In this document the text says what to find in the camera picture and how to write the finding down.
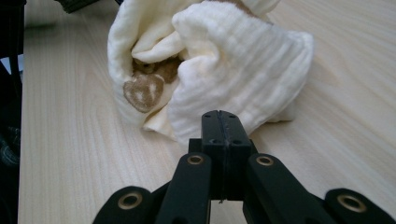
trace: wood grain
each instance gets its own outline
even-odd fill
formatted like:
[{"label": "wood grain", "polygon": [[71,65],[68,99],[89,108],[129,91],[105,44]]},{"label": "wood grain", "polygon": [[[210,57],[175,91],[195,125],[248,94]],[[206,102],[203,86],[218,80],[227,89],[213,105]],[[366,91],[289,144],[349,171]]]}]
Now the wood grain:
[{"label": "wood grain", "polygon": [[[167,182],[186,153],[120,119],[106,68],[117,10],[26,6],[20,223],[90,223],[117,189]],[[396,217],[396,3],[284,0],[270,18],[313,34],[316,49],[296,120],[262,125],[259,151],[319,197],[354,189]],[[211,223],[245,222],[241,203],[213,206]]]}]

